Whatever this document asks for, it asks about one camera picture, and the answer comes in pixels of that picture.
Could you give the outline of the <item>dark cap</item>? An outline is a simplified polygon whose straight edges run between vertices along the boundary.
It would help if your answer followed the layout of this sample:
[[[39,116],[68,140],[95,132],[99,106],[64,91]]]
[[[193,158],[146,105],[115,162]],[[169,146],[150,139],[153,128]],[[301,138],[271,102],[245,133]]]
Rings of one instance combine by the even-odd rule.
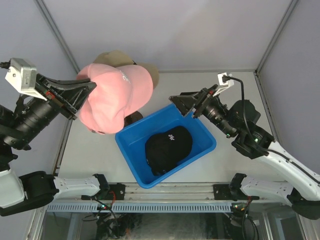
[[[146,162],[154,176],[162,176],[191,153],[193,138],[187,128],[176,126],[152,135],[145,143]]]

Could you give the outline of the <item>beige cap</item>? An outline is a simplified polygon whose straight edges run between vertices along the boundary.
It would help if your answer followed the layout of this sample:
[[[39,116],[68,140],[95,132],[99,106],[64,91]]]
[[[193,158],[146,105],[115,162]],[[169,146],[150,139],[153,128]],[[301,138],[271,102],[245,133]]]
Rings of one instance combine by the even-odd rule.
[[[150,74],[152,83],[153,83],[153,89],[155,89],[159,83],[159,79],[160,79],[159,70],[154,64],[135,62],[129,55],[127,55],[126,53],[120,50],[103,52],[95,58],[93,63],[108,65],[114,68],[129,66],[129,65],[138,65],[146,69]]]

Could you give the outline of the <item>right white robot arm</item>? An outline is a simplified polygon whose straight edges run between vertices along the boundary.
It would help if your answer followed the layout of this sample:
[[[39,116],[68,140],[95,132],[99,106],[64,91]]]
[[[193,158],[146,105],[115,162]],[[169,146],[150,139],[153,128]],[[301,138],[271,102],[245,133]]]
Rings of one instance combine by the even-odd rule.
[[[182,92],[169,100],[181,115],[193,113],[193,118],[205,116],[221,130],[241,155],[274,168],[284,182],[254,179],[236,173],[229,184],[234,201],[266,198],[290,206],[299,215],[320,218],[320,176],[289,154],[275,138],[257,125],[260,113],[244,98],[231,108],[221,103],[221,92],[233,86],[235,78],[225,83],[203,88],[198,92]]]

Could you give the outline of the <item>dark round wooden stand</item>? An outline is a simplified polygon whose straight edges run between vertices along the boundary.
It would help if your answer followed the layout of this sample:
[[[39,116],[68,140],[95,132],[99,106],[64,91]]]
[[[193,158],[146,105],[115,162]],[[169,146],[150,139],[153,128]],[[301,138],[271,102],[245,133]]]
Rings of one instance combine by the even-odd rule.
[[[143,115],[139,111],[135,111],[132,114],[124,118],[124,126],[127,127],[143,118]]]

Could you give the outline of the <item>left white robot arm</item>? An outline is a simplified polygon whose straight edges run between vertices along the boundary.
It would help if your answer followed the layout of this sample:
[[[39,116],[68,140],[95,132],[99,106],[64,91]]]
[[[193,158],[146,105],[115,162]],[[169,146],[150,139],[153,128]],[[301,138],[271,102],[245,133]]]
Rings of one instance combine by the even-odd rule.
[[[38,209],[52,201],[84,197],[104,200],[110,186],[103,174],[60,178],[53,173],[60,123],[74,120],[96,84],[60,81],[38,74],[29,89],[17,88],[14,110],[0,109],[0,214]]]

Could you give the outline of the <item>blue plastic bin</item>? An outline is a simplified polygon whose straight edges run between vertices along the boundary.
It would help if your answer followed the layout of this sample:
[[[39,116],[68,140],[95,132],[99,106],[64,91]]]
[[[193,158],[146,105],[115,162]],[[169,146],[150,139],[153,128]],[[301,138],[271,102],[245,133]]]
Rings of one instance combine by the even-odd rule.
[[[178,166],[164,175],[153,175],[146,160],[145,143],[154,134],[164,133],[174,127],[183,126],[193,140],[191,153]],[[144,189],[150,189],[174,173],[213,151],[217,141],[204,124],[191,114],[182,116],[173,105],[150,114],[116,133],[115,141],[128,164],[136,182]]]

